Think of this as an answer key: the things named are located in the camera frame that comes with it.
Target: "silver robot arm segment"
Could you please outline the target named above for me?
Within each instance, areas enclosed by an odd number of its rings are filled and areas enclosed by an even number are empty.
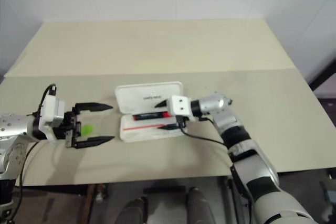
[[[281,190],[275,168],[252,140],[239,118],[229,108],[231,100],[215,93],[199,100],[173,96],[166,101],[171,115],[195,117],[211,115],[228,149],[230,168],[239,192],[253,203],[259,224],[316,223],[300,203]]]
[[[51,84],[45,90],[36,112],[0,117],[0,223],[13,218],[10,216],[13,188],[22,171],[29,142],[65,140],[68,148],[87,148],[114,138],[97,136],[77,142],[81,136],[81,123],[77,120],[80,111],[103,111],[111,109],[111,106],[95,102],[76,103],[68,112],[64,112],[64,107],[64,101],[56,98],[56,85]]]

